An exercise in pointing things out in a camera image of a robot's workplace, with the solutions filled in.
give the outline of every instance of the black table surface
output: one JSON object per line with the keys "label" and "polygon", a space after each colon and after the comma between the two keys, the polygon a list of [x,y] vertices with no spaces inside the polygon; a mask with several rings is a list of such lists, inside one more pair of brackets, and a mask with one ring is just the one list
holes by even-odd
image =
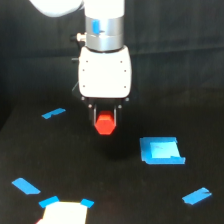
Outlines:
{"label": "black table surface", "polygon": [[[45,120],[49,111],[66,112]],[[86,224],[224,223],[224,109],[129,107],[111,136],[99,136],[80,104],[19,104],[0,132],[0,223],[42,218],[38,202],[93,200]],[[141,161],[139,138],[176,137],[185,165]],[[12,185],[24,178],[41,193]],[[202,187],[212,197],[190,206]]]}

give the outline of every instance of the white panel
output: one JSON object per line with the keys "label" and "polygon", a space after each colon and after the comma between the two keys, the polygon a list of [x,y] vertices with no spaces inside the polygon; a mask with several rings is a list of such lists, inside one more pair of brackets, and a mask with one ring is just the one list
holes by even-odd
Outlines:
{"label": "white panel", "polygon": [[79,89],[83,96],[124,98],[129,95],[132,69],[126,46],[109,54],[91,52],[83,47],[79,61]]}
{"label": "white panel", "polygon": [[85,224],[87,207],[80,203],[55,202],[46,207],[44,224]]}
{"label": "white panel", "polygon": [[59,17],[76,11],[83,0],[29,0],[41,13]]}
{"label": "white panel", "polygon": [[125,0],[85,0],[85,15],[92,19],[124,16]]}

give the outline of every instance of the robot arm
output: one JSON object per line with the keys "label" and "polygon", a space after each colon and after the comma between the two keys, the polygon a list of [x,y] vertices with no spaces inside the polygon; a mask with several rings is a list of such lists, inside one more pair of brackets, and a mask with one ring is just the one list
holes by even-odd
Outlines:
{"label": "robot arm", "polygon": [[29,0],[42,14],[60,17],[78,9],[83,9],[83,0]]}
{"label": "robot arm", "polygon": [[30,1],[50,17],[85,7],[86,32],[77,34],[77,40],[85,42],[85,46],[79,57],[79,88],[73,88],[73,94],[89,108],[97,131],[110,135],[131,91],[131,59],[123,43],[125,0]]}

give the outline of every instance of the blue sticker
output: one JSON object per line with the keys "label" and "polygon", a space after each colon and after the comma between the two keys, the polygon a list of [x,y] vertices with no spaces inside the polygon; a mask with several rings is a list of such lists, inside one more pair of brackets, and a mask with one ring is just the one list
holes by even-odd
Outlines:
{"label": "blue sticker", "polygon": [[53,204],[53,203],[58,202],[58,201],[59,201],[58,197],[54,196],[52,198],[48,198],[48,199],[46,199],[44,201],[39,202],[39,205],[42,208],[46,208],[48,205]]}
{"label": "blue sticker", "polygon": [[56,110],[53,110],[49,113],[46,113],[46,114],[42,115],[42,117],[45,118],[45,119],[49,119],[52,115],[58,115],[58,114],[63,113],[64,111],[65,111],[65,109],[58,108]]}
{"label": "blue sticker", "polygon": [[23,178],[18,178],[12,184],[23,191],[25,194],[39,194],[40,191]]}
{"label": "blue sticker", "polygon": [[84,205],[88,208],[91,208],[93,206],[94,202],[93,201],[90,201],[90,200],[87,200],[87,199],[82,199],[81,201],[81,205]]}
{"label": "blue sticker", "polygon": [[176,138],[141,138],[141,157],[147,164],[185,164],[180,157]]}
{"label": "blue sticker", "polygon": [[93,25],[93,33],[99,34],[100,33],[100,21],[99,20],[93,20],[92,25]]}
{"label": "blue sticker", "polygon": [[194,204],[198,203],[199,201],[202,201],[205,198],[210,197],[211,195],[212,194],[209,192],[209,190],[203,187],[203,188],[183,197],[182,199],[184,200],[184,202],[186,204],[194,205]]}

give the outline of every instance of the red block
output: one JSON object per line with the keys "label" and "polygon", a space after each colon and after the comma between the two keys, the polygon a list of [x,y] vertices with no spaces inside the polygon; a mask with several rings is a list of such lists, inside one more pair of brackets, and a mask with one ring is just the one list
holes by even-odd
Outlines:
{"label": "red block", "polygon": [[96,130],[101,135],[110,135],[115,129],[114,116],[110,111],[101,111],[95,124]]}

